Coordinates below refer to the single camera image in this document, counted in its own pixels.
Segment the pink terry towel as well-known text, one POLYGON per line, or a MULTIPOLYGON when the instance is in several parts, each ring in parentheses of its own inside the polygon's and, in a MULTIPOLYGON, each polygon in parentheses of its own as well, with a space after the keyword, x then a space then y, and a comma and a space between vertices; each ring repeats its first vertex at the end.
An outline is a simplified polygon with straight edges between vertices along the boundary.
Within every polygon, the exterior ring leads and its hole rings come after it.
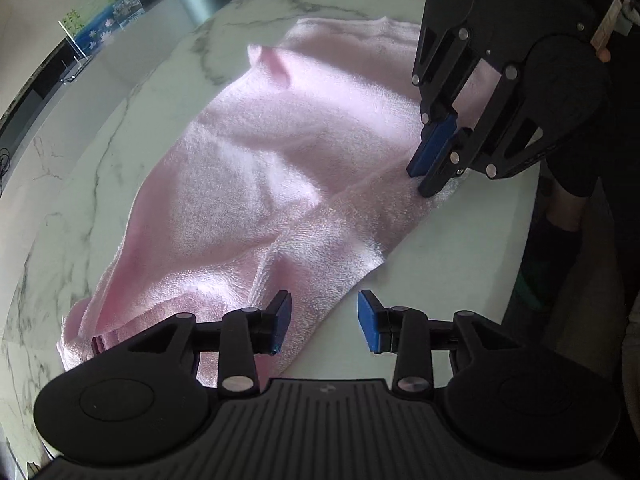
POLYGON ((93 294, 64 318, 66 370, 188 312, 201 322, 292 296, 280 375, 344 296, 454 194, 419 194, 409 74, 420 28, 302 18, 183 131, 137 192, 93 294))

